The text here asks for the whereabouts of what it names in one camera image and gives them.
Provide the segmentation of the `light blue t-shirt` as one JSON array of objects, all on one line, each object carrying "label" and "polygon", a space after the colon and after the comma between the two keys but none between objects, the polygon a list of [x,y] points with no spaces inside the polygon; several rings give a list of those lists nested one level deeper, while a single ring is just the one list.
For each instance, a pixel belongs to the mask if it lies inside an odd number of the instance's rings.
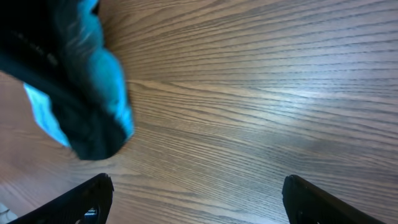
[{"label": "light blue t-shirt", "polygon": [[55,33],[57,63],[95,109],[90,116],[88,140],[72,135],[83,127],[69,124],[65,113],[55,111],[55,103],[42,91],[25,85],[35,122],[50,137],[74,150],[97,149],[110,156],[122,148],[134,133],[132,109],[123,69],[104,46],[98,17],[98,0],[27,1],[32,19],[47,32]]}]

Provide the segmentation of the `black polo shirt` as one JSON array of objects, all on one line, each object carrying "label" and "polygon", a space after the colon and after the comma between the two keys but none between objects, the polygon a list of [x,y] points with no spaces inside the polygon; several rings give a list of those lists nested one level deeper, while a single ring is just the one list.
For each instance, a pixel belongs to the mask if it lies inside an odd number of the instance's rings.
[{"label": "black polo shirt", "polygon": [[[32,19],[27,1],[1,1],[1,71],[47,94],[55,103],[55,111],[65,113],[69,124],[80,123],[82,129],[72,135],[79,141],[88,140],[90,116],[95,109],[86,96],[68,81],[57,63],[57,40],[53,31],[47,32],[38,19]],[[82,160],[108,159],[102,150],[74,150]]]}]

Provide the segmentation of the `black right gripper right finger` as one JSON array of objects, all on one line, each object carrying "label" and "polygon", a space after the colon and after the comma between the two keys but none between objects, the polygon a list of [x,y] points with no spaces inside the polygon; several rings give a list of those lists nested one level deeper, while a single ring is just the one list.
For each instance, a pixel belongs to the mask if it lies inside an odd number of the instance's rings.
[{"label": "black right gripper right finger", "polygon": [[298,175],[289,175],[282,188],[290,224],[383,224]]}]

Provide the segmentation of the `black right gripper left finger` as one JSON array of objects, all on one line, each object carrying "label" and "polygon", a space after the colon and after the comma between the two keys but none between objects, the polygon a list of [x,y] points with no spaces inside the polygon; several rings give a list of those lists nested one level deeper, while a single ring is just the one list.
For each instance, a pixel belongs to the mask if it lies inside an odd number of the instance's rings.
[{"label": "black right gripper left finger", "polygon": [[10,224],[106,224],[114,187],[101,173]]}]

